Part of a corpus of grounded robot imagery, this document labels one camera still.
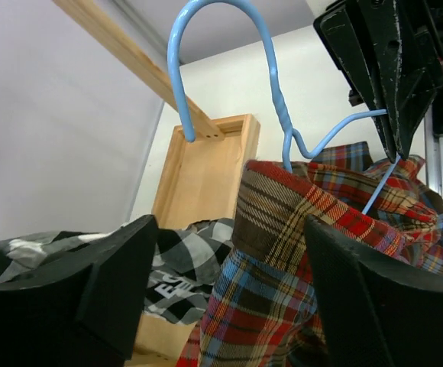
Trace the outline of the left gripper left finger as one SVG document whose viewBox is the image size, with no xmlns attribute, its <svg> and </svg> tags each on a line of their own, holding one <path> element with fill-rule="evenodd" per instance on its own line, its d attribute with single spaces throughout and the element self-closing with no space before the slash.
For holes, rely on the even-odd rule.
<svg viewBox="0 0 443 367">
<path fill-rule="evenodd" d="M 59 253 L 12 268 L 0 243 L 0 366 L 122 366 L 134 354 L 159 228 L 63 232 Z"/>
</svg>

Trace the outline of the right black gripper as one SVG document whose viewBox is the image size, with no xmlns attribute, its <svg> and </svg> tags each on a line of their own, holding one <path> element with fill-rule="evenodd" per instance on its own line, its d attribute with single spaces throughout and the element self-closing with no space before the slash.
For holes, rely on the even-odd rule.
<svg viewBox="0 0 443 367">
<path fill-rule="evenodd" d="M 407 159 L 428 108 L 443 134 L 443 1 L 334 1 L 314 28 L 370 111 L 390 160 Z"/>
</svg>

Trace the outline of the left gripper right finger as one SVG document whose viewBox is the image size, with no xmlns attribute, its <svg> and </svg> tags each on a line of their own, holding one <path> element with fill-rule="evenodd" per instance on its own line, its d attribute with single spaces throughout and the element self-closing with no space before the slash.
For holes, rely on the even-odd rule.
<svg viewBox="0 0 443 367">
<path fill-rule="evenodd" d="M 443 366 L 443 276 L 314 216 L 304 231 L 332 366 Z"/>
</svg>

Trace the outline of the red brown plaid shirt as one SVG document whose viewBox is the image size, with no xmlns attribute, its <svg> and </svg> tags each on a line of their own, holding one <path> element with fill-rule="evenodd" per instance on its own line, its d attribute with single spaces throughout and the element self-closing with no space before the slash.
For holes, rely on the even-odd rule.
<svg viewBox="0 0 443 367">
<path fill-rule="evenodd" d="M 443 366 L 443 199 L 366 143 L 249 161 L 180 366 Z"/>
</svg>

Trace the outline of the blue wire hanger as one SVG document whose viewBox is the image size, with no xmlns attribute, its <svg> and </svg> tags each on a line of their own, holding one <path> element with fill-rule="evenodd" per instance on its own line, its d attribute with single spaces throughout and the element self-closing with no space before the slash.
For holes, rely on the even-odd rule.
<svg viewBox="0 0 443 367">
<path fill-rule="evenodd" d="M 179 69 L 179 49 L 183 33 L 189 21 L 199 10 L 201 10 L 205 6 L 211 5 L 212 3 L 212 1 L 187 2 L 187 4 L 184 5 L 182 10 L 177 15 L 176 20 L 173 23 L 167 45 L 168 75 L 172 84 L 173 96 L 179 113 L 184 138 L 189 143 L 193 143 L 196 140 L 196 131 L 192 122 L 192 113 L 189 111 L 187 97 L 185 94 L 183 81 Z M 252 20 L 263 42 L 269 70 L 272 102 L 277 117 L 279 119 L 281 129 L 283 131 L 283 166 L 288 172 L 291 173 L 293 171 L 290 160 L 290 149 L 293 141 L 296 143 L 300 154 L 304 158 L 313 159 L 323 151 L 323 149 L 337 135 L 337 133 L 339 133 L 351 122 L 357 121 L 359 119 L 375 118 L 387 114 L 387 110 L 378 109 L 349 115 L 348 117 L 340 121 L 334 128 L 332 128 L 312 151 L 309 151 L 300 132 L 293 127 L 291 118 L 289 116 L 289 111 L 280 88 L 276 54 L 273 47 L 272 38 L 270 36 L 270 32 L 264 21 L 264 18 L 257 10 L 257 8 L 254 7 L 249 1 L 226 0 L 225 3 L 239 9 Z"/>
</svg>

